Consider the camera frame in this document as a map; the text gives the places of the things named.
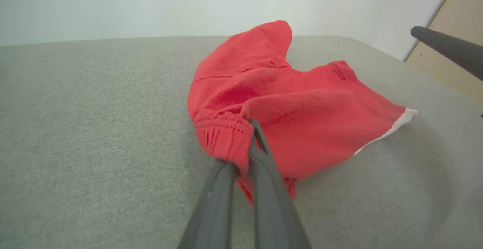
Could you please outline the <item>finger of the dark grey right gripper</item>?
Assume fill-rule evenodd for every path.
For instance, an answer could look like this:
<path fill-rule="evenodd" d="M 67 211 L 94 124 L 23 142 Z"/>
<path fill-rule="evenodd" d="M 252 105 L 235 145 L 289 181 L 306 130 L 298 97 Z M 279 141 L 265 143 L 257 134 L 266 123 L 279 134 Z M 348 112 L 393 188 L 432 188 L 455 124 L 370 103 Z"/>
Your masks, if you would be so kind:
<path fill-rule="evenodd" d="M 474 77 L 483 80 L 483 47 L 422 26 L 414 26 L 411 35 Z"/>

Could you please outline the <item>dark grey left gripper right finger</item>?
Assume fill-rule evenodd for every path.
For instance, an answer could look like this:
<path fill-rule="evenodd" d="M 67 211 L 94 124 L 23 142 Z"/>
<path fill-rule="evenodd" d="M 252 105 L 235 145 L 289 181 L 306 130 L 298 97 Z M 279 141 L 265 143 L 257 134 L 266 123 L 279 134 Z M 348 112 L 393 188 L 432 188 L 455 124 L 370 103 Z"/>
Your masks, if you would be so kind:
<path fill-rule="evenodd" d="M 254 190 L 255 248 L 310 249 L 283 177 L 259 122 L 250 120 L 249 175 Z"/>

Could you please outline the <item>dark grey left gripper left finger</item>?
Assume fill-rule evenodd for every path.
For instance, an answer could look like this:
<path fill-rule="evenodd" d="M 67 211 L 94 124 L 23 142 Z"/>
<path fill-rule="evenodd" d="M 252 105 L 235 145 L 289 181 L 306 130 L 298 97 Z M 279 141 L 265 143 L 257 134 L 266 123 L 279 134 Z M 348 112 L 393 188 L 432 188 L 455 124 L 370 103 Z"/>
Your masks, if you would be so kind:
<path fill-rule="evenodd" d="M 179 249 L 231 248 L 237 167 L 215 161 L 179 242 Z"/>

